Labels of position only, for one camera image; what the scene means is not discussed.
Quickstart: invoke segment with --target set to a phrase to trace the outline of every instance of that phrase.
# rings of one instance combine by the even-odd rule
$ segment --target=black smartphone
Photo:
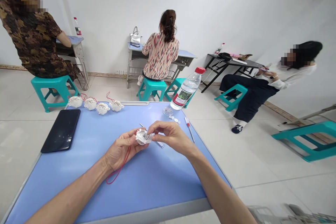
[[[70,149],[81,110],[61,110],[41,149],[42,153]]]

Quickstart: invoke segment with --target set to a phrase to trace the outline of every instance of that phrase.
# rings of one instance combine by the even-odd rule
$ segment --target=tiled floor
[[[45,113],[26,71],[0,69],[0,219],[29,173],[59,109]],[[129,89],[123,79],[91,77],[85,93],[107,101],[106,93],[121,101],[138,100],[136,82]],[[307,163],[271,134],[284,119],[262,106],[239,134],[230,131],[232,115],[214,101],[218,87],[199,90],[184,110],[190,122],[247,205],[269,207],[276,215],[290,212],[284,203],[306,212],[336,215],[336,157]],[[166,221],[219,223],[214,211]]]

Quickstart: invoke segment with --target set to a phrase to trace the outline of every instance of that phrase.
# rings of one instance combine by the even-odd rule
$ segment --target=small white motor
[[[107,113],[107,111],[110,110],[110,108],[105,103],[98,103],[97,106],[96,106],[96,110],[97,110],[98,114],[105,115]]]
[[[114,101],[112,103],[109,103],[109,105],[110,105],[111,109],[115,112],[118,112],[118,111],[120,111],[121,109],[124,108],[124,105],[122,105],[120,101]]]
[[[92,98],[87,98],[84,102],[84,108],[87,108],[88,110],[93,110],[97,106],[97,102],[93,100]]]
[[[147,131],[144,129],[139,129],[135,135],[135,139],[140,145],[149,144],[152,141],[152,137],[153,135],[147,135]]]
[[[83,99],[78,96],[72,96],[69,98],[68,105],[70,107],[78,108],[83,104]]]

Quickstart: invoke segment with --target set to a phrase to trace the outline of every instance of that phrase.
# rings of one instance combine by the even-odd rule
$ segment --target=bottle on desk
[[[224,44],[225,43],[223,43],[220,47],[218,47],[218,49],[215,51],[215,55],[218,55],[219,53],[220,53],[220,51],[223,49],[223,47],[224,47]]]
[[[77,37],[82,37],[81,28],[78,25],[77,18],[74,17],[74,20],[75,20],[75,29],[76,29]]]
[[[175,110],[180,110],[191,96],[196,92],[200,83],[202,74],[204,74],[205,68],[197,67],[195,72],[188,76],[182,83],[180,89],[170,102],[170,106]]]

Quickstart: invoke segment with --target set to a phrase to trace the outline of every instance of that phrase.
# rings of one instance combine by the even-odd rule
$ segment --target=white blouse
[[[296,83],[299,79],[306,75],[312,74],[316,70],[316,65],[313,66],[304,66],[300,69],[288,69],[287,66],[282,66],[281,62],[278,61],[277,63],[273,63],[269,67],[270,72],[275,72],[279,79],[272,82],[272,79],[270,79],[268,76],[265,76],[263,74],[257,76],[257,72],[255,73],[254,77],[258,79],[264,79],[268,81],[268,84],[270,86],[275,87],[276,89],[282,90],[286,89],[289,86]]]

